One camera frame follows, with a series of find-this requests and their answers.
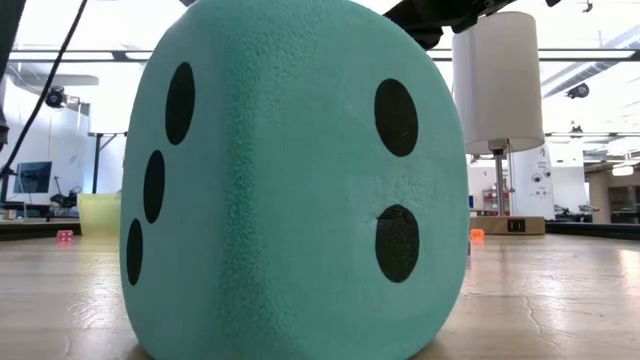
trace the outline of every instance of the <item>security camera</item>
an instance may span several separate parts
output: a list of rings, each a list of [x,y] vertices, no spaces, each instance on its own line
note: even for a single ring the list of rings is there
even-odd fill
[[[587,86],[587,84],[585,83],[582,83],[567,92],[567,96],[569,97],[569,99],[575,99],[575,98],[583,99],[583,98],[586,98],[588,95],[589,95],[589,86]]]
[[[53,109],[63,109],[67,106],[67,95],[64,94],[64,87],[52,86],[45,98],[47,106]]]

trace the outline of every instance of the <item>foam texture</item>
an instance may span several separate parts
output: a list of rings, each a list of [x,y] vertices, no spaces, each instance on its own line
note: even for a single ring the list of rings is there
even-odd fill
[[[156,359],[406,359],[464,277],[467,178],[440,73],[342,0],[200,0],[125,157],[127,312]]]

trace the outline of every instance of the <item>ceiling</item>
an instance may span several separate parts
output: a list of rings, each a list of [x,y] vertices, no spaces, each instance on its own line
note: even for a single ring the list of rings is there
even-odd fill
[[[378,13],[384,13],[398,2],[354,1]],[[585,12],[587,5],[584,0],[563,0],[554,8],[548,8],[544,0],[519,0],[508,5],[504,11],[523,11],[536,18],[540,48],[640,49],[640,0],[591,0],[591,3],[593,9],[588,13]],[[16,49],[57,50],[79,4],[80,0],[28,0],[16,39]],[[185,7],[179,0],[90,0],[70,49],[152,50],[166,28],[184,11]],[[42,31],[43,24],[46,24],[46,31]],[[450,49],[452,37],[451,31],[445,29],[437,49]],[[452,64],[437,64],[451,87]],[[135,66],[114,63],[63,64],[58,73],[104,78],[112,77],[119,71],[131,71]],[[597,63],[541,63],[543,94],[561,89],[543,101],[545,132],[568,132],[575,125],[580,125],[585,132],[640,132],[640,63],[619,63],[599,71],[594,71],[594,68],[602,67]],[[30,64],[22,69],[21,74],[42,76],[49,69],[48,64]],[[590,95],[574,100],[566,97],[568,89],[563,89],[561,85],[571,81],[585,81],[591,89]],[[85,93],[85,96],[91,97],[95,91],[87,89]],[[636,139],[636,143],[640,143],[640,138]],[[556,143],[571,140],[553,139]],[[612,140],[615,138],[581,143],[588,152],[602,152],[603,147],[606,152],[607,143]]]

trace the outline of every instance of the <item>white lampshade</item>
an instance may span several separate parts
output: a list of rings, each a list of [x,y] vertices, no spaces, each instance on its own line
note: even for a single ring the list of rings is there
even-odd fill
[[[453,73],[468,154],[490,154],[491,140],[508,139],[513,151],[544,144],[533,17],[498,13],[455,35]]]

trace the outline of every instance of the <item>black cable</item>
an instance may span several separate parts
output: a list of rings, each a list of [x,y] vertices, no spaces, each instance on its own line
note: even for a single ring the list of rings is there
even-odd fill
[[[22,142],[24,141],[24,138],[27,136],[27,132],[29,131],[29,128],[31,128],[31,125],[33,124],[36,117],[38,116],[38,113],[40,112],[40,108],[42,108],[42,104],[44,103],[44,100],[47,97],[49,88],[53,83],[53,78],[56,76],[56,71],[58,71],[58,67],[60,66],[60,62],[62,61],[62,56],[67,51],[67,47],[69,47],[71,38],[73,37],[73,34],[76,32],[76,28],[78,27],[78,23],[80,23],[80,18],[82,17],[82,13],[84,12],[84,8],[86,6],[87,6],[87,0],[82,0],[82,3],[80,3],[80,7],[78,8],[78,13],[76,14],[76,18],[73,20],[73,24],[71,24],[71,28],[69,29],[69,32],[67,33],[67,36],[65,37],[64,42],[60,47],[60,51],[58,51],[58,57],[56,57],[56,60],[53,62],[53,66],[51,67],[51,73],[49,73],[47,82],[44,84],[44,88],[42,89],[40,98],[38,98],[38,102],[36,102],[36,106],[33,108],[33,112],[31,113],[31,116],[29,116],[29,119],[24,124],[24,128],[22,129],[22,132],[18,137],[18,141],[16,141],[16,146],[11,151],[11,155],[9,156],[7,163],[4,165],[2,170],[0,170],[0,179],[4,178],[5,174],[8,173],[9,168],[11,167],[11,164],[13,163],[13,161],[16,159],[16,156],[18,155],[18,150],[20,150],[20,146],[22,146]]]

